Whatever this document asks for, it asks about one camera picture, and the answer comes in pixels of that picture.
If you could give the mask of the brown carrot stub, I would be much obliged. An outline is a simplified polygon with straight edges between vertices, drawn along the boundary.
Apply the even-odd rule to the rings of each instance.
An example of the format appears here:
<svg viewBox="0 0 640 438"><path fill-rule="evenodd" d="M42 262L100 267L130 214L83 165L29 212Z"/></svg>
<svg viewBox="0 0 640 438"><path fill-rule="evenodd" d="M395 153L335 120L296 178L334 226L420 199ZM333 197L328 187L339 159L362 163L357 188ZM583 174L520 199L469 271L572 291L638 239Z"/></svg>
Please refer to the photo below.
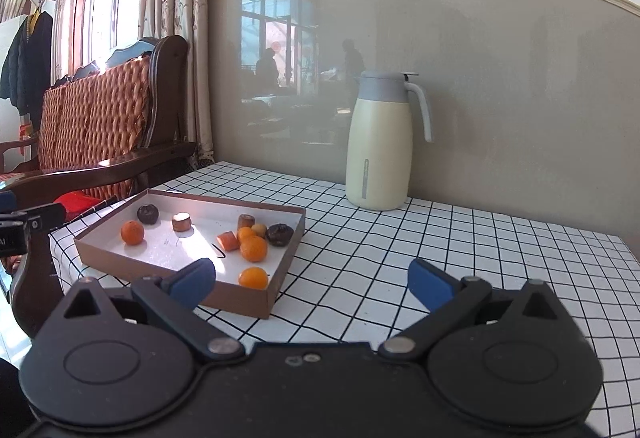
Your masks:
<svg viewBox="0 0 640 438"><path fill-rule="evenodd" d="M238 229L244 227L252 228L256 224L255 217L250 214L241 214L238 217Z"/></svg>

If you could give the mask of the tan round food piece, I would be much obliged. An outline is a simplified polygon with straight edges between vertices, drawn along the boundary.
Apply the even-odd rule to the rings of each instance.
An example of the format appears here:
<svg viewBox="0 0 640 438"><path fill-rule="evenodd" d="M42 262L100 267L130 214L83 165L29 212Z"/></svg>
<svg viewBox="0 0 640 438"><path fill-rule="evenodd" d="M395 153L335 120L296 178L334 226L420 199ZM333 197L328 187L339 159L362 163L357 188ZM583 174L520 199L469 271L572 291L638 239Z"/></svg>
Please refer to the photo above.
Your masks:
<svg viewBox="0 0 640 438"><path fill-rule="evenodd" d="M189 231L192 227L191 215L186 212L175 213L175 215L171 217L171 226L175 232Z"/></svg>

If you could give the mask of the brown shallow cardboard box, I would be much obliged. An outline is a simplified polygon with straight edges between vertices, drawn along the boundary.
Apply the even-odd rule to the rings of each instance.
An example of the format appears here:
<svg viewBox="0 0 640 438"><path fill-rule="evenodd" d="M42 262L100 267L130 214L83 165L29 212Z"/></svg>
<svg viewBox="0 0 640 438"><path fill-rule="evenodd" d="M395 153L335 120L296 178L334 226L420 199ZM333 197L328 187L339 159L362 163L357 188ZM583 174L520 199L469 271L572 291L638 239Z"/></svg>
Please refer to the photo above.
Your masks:
<svg viewBox="0 0 640 438"><path fill-rule="evenodd" d="M137 218L137 209L143 204L154 204L160 217L154 225L145 227L144 241L130 247L122 242L119 230L125 221ZM171 217L180 212L191 215L192 227L187 232L172 229ZM241 214L250 214L268 227L287 224L294 229L290 243L286 247L270 245L266 259L259 264L269 275L265 290L242 288L239 274L252 264L239 251L224 252L216 241L221 233L238 228ZM197 259L209 258L216 268L216 283L202 304L267 319L304 234L305 221L305 210L297 206L148 189L102 216L75 238L75 244L85 265L129 282L149 275L167 277Z"/></svg>

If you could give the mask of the black hanging coat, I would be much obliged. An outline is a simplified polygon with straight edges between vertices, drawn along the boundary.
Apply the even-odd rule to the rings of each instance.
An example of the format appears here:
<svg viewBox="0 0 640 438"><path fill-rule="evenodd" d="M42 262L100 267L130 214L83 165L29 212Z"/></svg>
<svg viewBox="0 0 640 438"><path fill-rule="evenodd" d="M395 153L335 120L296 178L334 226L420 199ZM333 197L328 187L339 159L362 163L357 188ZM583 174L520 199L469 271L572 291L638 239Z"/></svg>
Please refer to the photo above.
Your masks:
<svg viewBox="0 0 640 438"><path fill-rule="evenodd" d="M1 71L1 98L9 99L19 115L29 115L39 131L43 94L51 85L53 18L42 12L29 30L27 18L17 30Z"/></svg>

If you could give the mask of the red plastic bag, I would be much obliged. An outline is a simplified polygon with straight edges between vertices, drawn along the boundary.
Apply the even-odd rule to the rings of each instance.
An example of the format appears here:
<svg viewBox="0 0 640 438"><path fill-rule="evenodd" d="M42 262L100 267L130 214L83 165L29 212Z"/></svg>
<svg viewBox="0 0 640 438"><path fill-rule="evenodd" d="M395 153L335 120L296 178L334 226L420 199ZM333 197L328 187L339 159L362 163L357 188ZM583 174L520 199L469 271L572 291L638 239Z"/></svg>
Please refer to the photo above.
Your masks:
<svg viewBox="0 0 640 438"><path fill-rule="evenodd" d="M64 207L65 220L72 221L99 205L102 200L82 191L72 191L60 195L54 202Z"/></svg>

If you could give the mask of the cream thermos jug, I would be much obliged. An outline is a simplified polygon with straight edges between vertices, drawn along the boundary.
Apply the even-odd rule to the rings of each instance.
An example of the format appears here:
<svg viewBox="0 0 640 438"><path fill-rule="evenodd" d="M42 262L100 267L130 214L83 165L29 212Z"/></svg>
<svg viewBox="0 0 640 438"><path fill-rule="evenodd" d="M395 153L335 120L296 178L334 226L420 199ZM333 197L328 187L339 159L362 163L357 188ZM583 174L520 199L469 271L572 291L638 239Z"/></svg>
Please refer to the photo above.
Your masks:
<svg viewBox="0 0 640 438"><path fill-rule="evenodd" d="M408 195L413 130L409 95L422 115L424 140L433 140L431 106L412 72L360 74L350 122L345 190L353 205L371 211L398 209Z"/></svg>

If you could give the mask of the dark mangosteen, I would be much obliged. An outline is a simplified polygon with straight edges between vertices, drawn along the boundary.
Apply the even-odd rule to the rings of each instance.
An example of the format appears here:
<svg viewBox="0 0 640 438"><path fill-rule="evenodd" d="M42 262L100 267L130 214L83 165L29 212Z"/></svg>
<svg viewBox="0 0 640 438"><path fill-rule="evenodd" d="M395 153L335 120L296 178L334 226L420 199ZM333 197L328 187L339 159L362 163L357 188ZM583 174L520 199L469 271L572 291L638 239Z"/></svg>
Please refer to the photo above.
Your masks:
<svg viewBox="0 0 640 438"><path fill-rule="evenodd" d="M154 204L143 204L137 209L137 219L141 224L154 225L158 217L160 217L160 211Z"/></svg>
<svg viewBox="0 0 640 438"><path fill-rule="evenodd" d="M266 239L274 247L286 247L293 236L294 229L287 224L274 224L266 231Z"/></svg>

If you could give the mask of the dark mangosteen in box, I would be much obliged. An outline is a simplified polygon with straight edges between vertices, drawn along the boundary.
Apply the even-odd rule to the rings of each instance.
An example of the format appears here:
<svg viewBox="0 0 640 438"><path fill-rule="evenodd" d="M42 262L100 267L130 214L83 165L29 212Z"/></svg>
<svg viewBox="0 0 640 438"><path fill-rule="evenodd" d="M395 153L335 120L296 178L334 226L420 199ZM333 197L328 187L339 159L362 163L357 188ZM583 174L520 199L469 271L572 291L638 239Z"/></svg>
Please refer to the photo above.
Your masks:
<svg viewBox="0 0 640 438"><path fill-rule="evenodd" d="M143 204L137 209L137 219L141 224L154 225L158 217L160 217L160 211L154 204Z"/></svg>

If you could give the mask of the orange carrot piece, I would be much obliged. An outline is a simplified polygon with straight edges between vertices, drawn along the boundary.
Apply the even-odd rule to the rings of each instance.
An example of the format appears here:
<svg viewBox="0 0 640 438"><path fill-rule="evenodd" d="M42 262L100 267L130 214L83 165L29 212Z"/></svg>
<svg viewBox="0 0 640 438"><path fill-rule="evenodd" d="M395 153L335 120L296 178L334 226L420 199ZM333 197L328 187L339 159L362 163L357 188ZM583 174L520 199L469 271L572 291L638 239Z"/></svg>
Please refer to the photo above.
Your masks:
<svg viewBox="0 0 640 438"><path fill-rule="evenodd" d="M216 236L217 244L224 252L234 252L240 247L240 243L233 231L226 231Z"/></svg>

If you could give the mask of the orange quilted sofa cushion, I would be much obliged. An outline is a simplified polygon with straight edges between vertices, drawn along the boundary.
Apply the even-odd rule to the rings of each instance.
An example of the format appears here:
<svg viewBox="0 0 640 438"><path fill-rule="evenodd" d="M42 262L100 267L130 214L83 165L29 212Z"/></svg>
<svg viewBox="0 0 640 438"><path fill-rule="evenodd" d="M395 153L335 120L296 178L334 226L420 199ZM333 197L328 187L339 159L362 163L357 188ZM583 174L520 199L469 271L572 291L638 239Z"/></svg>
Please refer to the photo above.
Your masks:
<svg viewBox="0 0 640 438"><path fill-rule="evenodd" d="M142 145L152 93L150 57L50 88L38 133L41 171L93 167Z"/></svg>

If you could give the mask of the large textured orange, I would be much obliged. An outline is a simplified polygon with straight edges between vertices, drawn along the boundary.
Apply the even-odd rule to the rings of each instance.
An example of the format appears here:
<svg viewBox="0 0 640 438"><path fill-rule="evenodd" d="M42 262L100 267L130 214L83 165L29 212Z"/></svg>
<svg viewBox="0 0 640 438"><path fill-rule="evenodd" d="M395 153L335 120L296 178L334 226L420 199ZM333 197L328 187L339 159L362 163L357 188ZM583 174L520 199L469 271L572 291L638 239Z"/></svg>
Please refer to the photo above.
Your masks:
<svg viewBox="0 0 640 438"><path fill-rule="evenodd" d="M122 242L130 247L135 247L144 241L144 227L140 221L125 221L119 230Z"/></svg>

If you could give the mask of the dark wooden sofa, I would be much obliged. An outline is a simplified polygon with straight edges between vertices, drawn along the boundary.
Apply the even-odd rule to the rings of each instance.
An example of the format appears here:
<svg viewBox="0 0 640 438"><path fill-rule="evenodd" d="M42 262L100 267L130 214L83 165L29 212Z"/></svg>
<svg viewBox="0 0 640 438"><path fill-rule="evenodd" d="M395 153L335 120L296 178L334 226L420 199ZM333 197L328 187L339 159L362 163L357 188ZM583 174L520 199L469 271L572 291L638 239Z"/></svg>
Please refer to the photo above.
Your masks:
<svg viewBox="0 0 640 438"><path fill-rule="evenodd" d="M186 172L196 151L186 136L188 55L180 35L143 38L49 88L39 132L2 143L36 149L2 173L2 192L24 211L71 192L122 200Z"/></svg>

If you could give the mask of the small yellowish fruit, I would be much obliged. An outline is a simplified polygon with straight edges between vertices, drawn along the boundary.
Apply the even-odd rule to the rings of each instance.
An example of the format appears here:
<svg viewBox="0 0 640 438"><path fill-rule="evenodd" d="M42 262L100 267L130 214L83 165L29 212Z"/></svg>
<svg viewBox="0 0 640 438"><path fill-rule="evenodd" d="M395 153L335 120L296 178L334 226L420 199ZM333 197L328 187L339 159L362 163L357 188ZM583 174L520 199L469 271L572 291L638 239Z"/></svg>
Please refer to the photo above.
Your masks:
<svg viewBox="0 0 640 438"><path fill-rule="evenodd" d="M265 238L267 232L267 226L264 224L254 224L252 230L258 237Z"/></svg>

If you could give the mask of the orange tangerine front of box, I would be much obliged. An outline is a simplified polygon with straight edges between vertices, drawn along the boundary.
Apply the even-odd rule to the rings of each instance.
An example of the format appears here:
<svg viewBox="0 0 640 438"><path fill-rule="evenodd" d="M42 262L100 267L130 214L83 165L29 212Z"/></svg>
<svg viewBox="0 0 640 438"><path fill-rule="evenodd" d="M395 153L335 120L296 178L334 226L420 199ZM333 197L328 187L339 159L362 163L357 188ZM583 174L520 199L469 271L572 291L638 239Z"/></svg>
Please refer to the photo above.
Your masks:
<svg viewBox="0 0 640 438"><path fill-rule="evenodd" d="M262 267L248 267L239 274L238 283L242 288L265 290L268 288L269 275Z"/></svg>

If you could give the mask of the orange tangerine in box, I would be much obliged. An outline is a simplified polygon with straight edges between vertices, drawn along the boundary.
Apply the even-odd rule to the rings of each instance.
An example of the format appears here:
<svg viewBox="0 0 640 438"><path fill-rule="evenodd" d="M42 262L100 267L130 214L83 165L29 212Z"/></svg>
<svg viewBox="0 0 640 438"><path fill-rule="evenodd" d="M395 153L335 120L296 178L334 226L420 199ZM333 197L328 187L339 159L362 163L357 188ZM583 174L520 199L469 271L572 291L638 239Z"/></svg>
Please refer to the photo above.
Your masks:
<svg viewBox="0 0 640 438"><path fill-rule="evenodd" d="M257 233L250 227L240 227L236 232L236 239L242 244L245 240L255 238Z"/></svg>

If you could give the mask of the small orange tangerine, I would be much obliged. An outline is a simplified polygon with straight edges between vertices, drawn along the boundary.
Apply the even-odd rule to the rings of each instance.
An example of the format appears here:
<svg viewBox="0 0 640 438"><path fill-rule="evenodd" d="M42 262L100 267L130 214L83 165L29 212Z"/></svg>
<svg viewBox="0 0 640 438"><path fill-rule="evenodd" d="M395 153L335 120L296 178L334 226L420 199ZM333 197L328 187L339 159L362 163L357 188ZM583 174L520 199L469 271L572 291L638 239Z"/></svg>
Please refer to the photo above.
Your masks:
<svg viewBox="0 0 640 438"><path fill-rule="evenodd" d="M244 238L240 244L241 256L250 263L261 263L268 255L268 243L258 236Z"/></svg>

